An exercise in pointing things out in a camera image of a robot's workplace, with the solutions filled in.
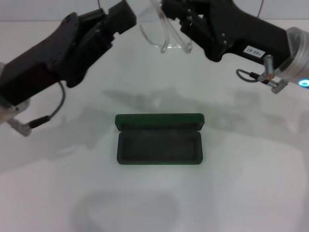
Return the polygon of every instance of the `white table surface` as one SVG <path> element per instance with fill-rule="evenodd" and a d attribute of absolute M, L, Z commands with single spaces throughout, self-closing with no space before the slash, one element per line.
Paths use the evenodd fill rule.
<path fill-rule="evenodd" d="M 309 21 L 271 21 L 309 30 Z M 57 22 L 0 23 L 0 60 L 48 36 Z M 63 109 L 28 138 L 0 126 L 2 232 L 307 232 L 309 91 L 274 95 L 235 69 L 263 67 L 235 55 L 208 61 L 194 46 L 160 54 L 136 29 L 68 90 Z M 55 85 L 20 115 L 54 110 Z M 197 166 L 117 163 L 116 114 L 203 113 Z"/>

